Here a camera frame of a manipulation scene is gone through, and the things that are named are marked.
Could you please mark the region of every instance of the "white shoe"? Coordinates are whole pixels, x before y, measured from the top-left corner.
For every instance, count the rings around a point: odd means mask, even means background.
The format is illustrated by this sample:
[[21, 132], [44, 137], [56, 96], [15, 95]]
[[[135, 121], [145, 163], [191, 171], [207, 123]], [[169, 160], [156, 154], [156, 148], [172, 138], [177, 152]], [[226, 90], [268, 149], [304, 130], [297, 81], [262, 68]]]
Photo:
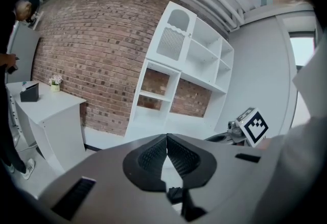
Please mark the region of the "white shoe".
[[29, 159], [26, 163], [26, 172], [22, 173], [22, 176], [25, 180], [28, 180], [30, 178], [30, 175], [32, 174], [35, 167], [35, 161], [33, 159]]
[[10, 167], [7, 166], [8, 170], [10, 171], [10, 173], [14, 173], [15, 172], [15, 167], [11, 164]]

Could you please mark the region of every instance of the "white desk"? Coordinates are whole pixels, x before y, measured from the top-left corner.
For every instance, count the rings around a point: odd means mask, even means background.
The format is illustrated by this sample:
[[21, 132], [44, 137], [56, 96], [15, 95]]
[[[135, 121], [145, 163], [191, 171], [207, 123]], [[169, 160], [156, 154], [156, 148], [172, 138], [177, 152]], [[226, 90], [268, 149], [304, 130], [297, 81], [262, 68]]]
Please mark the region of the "white desk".
[[11, 105], [19, 133], [28, 145], [38, 144], [44, 158], [58, 173], [63, 173], [86, 158], [83, 144], [80, 104], [86, 100], [65, 92], [51, 92], [41, 82], [28, 82], [27, 87], [39, 83], [39, 100], [22, 103], [22, 83], [9, 83]]

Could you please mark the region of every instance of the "person's hand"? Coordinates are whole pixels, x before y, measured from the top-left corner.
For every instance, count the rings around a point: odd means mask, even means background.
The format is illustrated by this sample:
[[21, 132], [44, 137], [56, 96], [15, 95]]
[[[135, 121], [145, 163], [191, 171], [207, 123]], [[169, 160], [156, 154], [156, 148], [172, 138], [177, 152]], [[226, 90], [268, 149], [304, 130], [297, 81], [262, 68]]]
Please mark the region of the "person's hand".
[[16, 64], [16, 55], [15, 54], [7, 55], [7, 60], [6, 60], [7, 69], [14, 66], [15, 64]]

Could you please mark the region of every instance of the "white bookshelf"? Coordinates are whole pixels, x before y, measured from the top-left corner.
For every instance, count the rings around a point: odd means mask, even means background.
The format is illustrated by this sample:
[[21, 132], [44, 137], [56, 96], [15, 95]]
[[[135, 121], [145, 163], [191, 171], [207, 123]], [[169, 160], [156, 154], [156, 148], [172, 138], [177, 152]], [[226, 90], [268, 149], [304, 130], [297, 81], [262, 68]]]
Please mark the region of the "white bookshelf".
[[[196, 122], [197, 132], [213, 133], [228, 94], [233, 55], [233, 48], [218, 32], [196, 14], [170, 2], [141, 70], [127, 132], [132, 134], [146, 126], [154, 132], [190, 133], [193, 131], [187, 128]], [[147, 69], [169, 75], [164, 95], [142, 90]], [[180, 78], [212, 91], [203, 118], [170, 113]], [[160, 101], [160, 109], [138, 106], [140, 96]]]

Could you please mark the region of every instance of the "black tissue box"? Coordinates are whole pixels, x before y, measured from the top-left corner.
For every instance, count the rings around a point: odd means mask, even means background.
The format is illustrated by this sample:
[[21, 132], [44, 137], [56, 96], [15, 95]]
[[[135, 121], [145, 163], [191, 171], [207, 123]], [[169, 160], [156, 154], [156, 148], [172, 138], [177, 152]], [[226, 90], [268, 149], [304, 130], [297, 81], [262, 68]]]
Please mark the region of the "black tissue box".
[[37, 102], [38, 99], [39, 99], [39, 84], [38, 83], [26, 88], [25, 91], [22, 91], [20, 93], [20, 101], [22, 103]]

